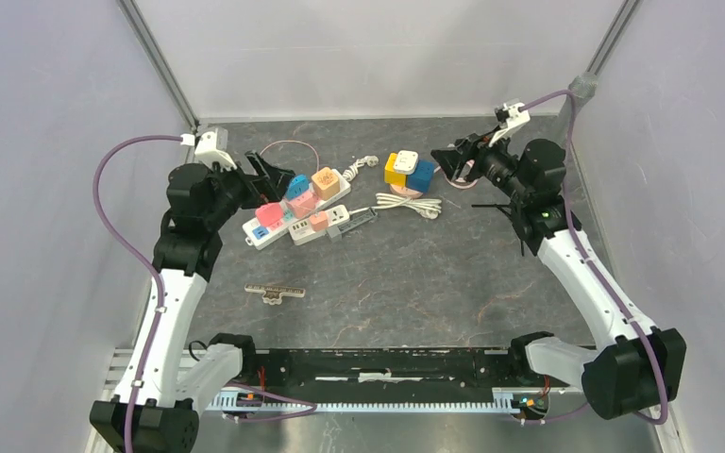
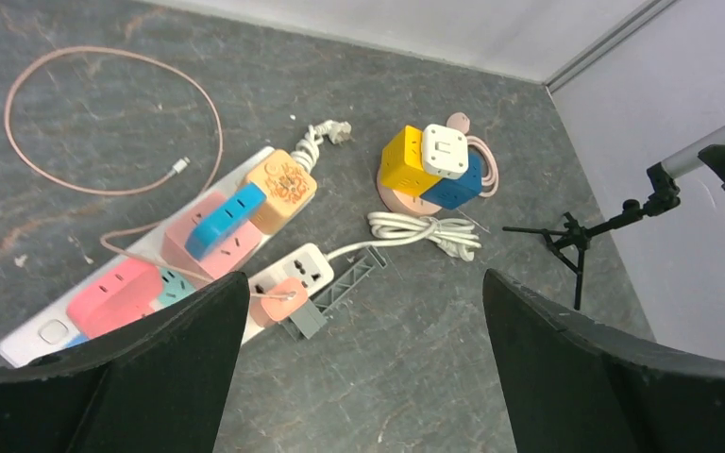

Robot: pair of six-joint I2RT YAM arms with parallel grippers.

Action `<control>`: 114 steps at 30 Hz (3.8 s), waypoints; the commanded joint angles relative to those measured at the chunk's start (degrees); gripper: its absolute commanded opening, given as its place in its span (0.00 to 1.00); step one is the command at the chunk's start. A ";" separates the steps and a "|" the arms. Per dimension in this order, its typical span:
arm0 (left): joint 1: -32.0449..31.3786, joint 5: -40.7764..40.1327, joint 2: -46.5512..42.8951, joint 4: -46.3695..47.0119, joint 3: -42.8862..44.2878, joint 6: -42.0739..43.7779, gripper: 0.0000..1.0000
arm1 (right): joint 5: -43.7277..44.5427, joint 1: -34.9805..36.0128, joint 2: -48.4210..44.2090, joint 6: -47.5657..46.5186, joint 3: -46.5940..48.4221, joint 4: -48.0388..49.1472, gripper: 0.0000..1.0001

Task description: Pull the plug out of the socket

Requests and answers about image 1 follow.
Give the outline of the blue cube socket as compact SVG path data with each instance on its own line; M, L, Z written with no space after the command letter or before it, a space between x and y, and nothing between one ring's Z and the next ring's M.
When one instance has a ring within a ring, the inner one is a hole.
M420 159L414 171L407 175L406 187L419 193L427 193L430 189L431 180L435 172L435 164L432 161Z

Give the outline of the yellow cube socket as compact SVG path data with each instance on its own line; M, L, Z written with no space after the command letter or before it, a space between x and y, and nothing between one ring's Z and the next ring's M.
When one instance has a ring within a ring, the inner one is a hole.
M384 167L383 180L385 183L405 187L407 175L396 170L397 153L391 153Z

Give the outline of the white square plug adapter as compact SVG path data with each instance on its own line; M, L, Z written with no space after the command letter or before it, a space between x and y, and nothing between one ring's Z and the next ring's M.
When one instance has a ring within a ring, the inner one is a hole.
M411 175L418 164L419 155L415 151L400 150L397 152L396 170L405 175Z

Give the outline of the small pink charger plug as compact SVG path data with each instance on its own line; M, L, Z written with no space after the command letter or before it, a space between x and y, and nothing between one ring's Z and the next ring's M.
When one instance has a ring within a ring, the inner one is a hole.
M318 211L309 217L309 224L315 232L325 230L329 227L329 215L324 210Z

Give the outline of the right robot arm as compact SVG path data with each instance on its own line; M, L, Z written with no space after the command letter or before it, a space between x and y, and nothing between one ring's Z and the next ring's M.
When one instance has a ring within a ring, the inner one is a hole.
M546 331L512 340L507 370L520 385L541 376L583 392L601 418L642 414L653 407L662 425L678 393L686 343L675 329L659 328L618 287L565 198L566 152L555 142L536 139L520 156L509 140L489 145L473 135L431 156L445 176L483 178L509 201L495 209L511 221L523 251L530 251L563 285L588 325L595 346L568 344Z

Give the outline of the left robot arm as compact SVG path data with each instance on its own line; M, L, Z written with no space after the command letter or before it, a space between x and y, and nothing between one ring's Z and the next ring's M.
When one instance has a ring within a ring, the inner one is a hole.
M238 210L280 201L291 170L247 152L254 172L239 166L187 163L168 176L169 209L149 263L152 289L129 365L108 401L96 401L90 422L116 452L189 452L200 417L231 380L259 372L253 341L219 334L187 373L180 362L195 309L223 242L220 229Z

